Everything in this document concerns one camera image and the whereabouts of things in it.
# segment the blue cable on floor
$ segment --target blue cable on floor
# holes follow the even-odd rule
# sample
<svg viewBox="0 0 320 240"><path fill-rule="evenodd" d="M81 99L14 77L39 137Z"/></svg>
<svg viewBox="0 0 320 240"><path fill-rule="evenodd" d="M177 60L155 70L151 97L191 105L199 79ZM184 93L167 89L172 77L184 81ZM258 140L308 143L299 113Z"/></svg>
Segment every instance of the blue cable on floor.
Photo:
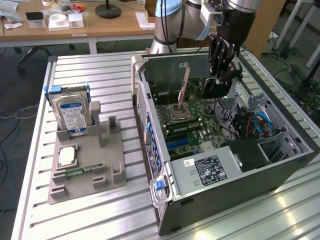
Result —
<svg viewBox="0 0 320 240"><path fill-rule="evenodd" d="M9 123L5 123L3 121L0 121L0 124L7 125L7 126L13 126L16 128L16 133L15 133L14 138L7 145L0 147L0 149L3 150L5 148L7 148L10 144L12 144L14 142L14 140L16 140L16 138L18 137L18 134L19 134L19 127L16 124L9 124Z"/></svg>
<svg viewBox="0 0 320 240"><path fill-rule="evenodd" d="M14 174L12 173L11 166L10 166L9 162L7 162L3 157L0 157L0 161L3 161L3 163L6 164L7 168L9 169L9 172L10 172L10 175L11 175L11 179L12 179L12 183L13 183L13 196L12 196L12 199L4 207L4 209L0 212L0 217L1 217L1 215L6 211L6 209L8 209L10 207L10 205L16 200L16 197L17 197L17 186L16 186Z"/></svg>

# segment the aluminum workbench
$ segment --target aluminum workbench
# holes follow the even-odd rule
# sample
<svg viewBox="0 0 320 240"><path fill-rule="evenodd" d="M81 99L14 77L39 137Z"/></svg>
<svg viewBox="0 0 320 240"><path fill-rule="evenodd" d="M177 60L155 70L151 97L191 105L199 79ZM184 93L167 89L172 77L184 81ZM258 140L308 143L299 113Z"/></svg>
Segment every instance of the aluminum workbench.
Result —
<svg viewBox="0 0 320 240"><path fill-rule="evenodd" d="M304 239L320 238L319 156L280 188L217 215L158 236L131 100L131 57L139 52L61 56L49 62L45 85L89 82L91 98L101 102L100 121L117 115L121 124L127 184L124 187L49 205L49 181L57 122L44 95L28 156L12 239ZM251 54L245 59L320 145L320 130ZM243 81L260 92L252 77Z"/></svg>

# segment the table leg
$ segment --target table leg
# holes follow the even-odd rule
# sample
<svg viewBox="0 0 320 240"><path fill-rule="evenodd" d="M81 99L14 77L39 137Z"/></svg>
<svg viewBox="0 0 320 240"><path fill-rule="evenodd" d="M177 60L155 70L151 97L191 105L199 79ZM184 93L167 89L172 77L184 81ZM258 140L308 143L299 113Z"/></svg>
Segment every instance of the table leg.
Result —
<svg viewBox="0 0 320 240"><path fill-rule="evenodd" d="M311 69L315 65L315 62L318 59L318 57L320 57L320 44L315 50L314 54L310 57L310 60L307 62L305 66Z"/></svg>
<svg viewBox="0 0 320 240"><path fill-rule="evenodd" d="M90 37L88 38L88 44L89 44L89 49L90 49L90 54L97 54L97 38L96 37Z"/></svg>
<svg viewBox="0 0 320 240"><path fill-rule="evenodd" d="M294 18L296 16L301 4L303 3L303 1L304 0L298 0L296 2L295 6L294 6L294 9L292 10L288 20L286 21L286 23L285 23L285 25L284 25L284 27L282 29L282 32L280 33L280 36L278 37L278 39L277 39L277 41L275 43L275 46L276 46L277 49L279 48L282 40L284 39L284 37L285 37L285 35L286 35L286 33L287 33L292 21L294 20Z"/></svg>
<svg viewBox="0 0 320 240"><path fill-rule="evenodd" d="M307 25L308 21L310 20L310 18L312 16L312 14L314 13L315 9L316 9L316 6L313 5L310 8L310 10L308 11L308 13L305 15L305 17L303 19L303 22L301 23L300 27L296 31L296 33L295 33L295 35L294 35L294 37L293 37L293 39L292 39L292 41L291 41L291 43L289 45L290 48L293 48L294 45L296 44L298 38L300 37L300 35L301 35L302 31L304 30L305 26Z"/></svg>

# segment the desk lamp base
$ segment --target desk lamp base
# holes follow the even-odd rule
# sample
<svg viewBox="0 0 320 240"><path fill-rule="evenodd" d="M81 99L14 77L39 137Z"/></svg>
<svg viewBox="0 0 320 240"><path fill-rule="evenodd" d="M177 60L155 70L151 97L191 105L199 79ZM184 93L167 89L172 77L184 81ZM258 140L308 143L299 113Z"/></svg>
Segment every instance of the desk lamp base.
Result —
<svg viewBox="0 0 320 240"><path fill-rule="evenodd" d="M107 8L106 4L102 4L95 8L95 13L104 19L115 19L121 15L121 9L116 5L109 4Z"/></svg>

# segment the gray carpet floor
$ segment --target gray carpet floor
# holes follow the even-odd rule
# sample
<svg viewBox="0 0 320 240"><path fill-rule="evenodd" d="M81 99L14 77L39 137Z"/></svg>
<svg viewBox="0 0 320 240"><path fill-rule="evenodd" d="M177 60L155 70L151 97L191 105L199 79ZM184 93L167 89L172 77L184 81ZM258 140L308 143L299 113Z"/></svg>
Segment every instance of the gray carpet floor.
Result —
<svg viewBox="0 0 320 240"><path fill-rule="evenodd" d="M279 18L276 23L275 31L279 33L286 23L288 15ZM294 28L299 24L294 21L291 25L286 39L288 39L293 32ZM139 51L144 50L146 47L151 46L152 40L135 40L135 41L119 41L109 42L108 44L101 44L98 53L107 53L116 46L113 52L126 52L126 51ZM308 28L303 31L301 38L295 46L296 55L290 55L285 62L288 64L298 64L302 71L306 74L310 69L305 67L308 59L316 50L320 43L320 36L312 32ZM89 54L89 47L85 43L75 44L75 50L70 50L68 44L48 46L48 50L52 55L65 56L65 55L81 55ZM17 54L13 48L7 48L5 54L0 57L0 112L6 110L18 110L30 105L36 105L39 102L42 93L43 80L46 72L48 57L41 51L37 52L31 59L24 65L26 73L20 75L15 71L15 64L22 57L23 54L28 52L30 47L22 47L22 53ZM261 56L260 61L266 69L274 74L277 71L285 68L285 64L275 60L270 54ZM277 75L277 78L293 82L293 76L290 75L290 70L283 71ZM320 80L320 70L317 71L315 80ZM26 111L21 116L30 116L35 114L36 108ZM15 124L17 119L12 118L6 122ZM12 228L15 220L15 209L18 206L19 195L25 174L29 148L32 140L33 129L36 118L22 119L19 122L19 135L16 140L6 149L5 155L7 161L10 162L12 172L16 182L16 198L9 207L11 211L0 215L0 240L8 240L11 238ZM8 127L0 124L0 141L11 131L13 127ZM3 178L4 170L0 171L0 179ZM4 183L0 186L0 209L3 209L13 196L13 184L8 174Z"/></svg>

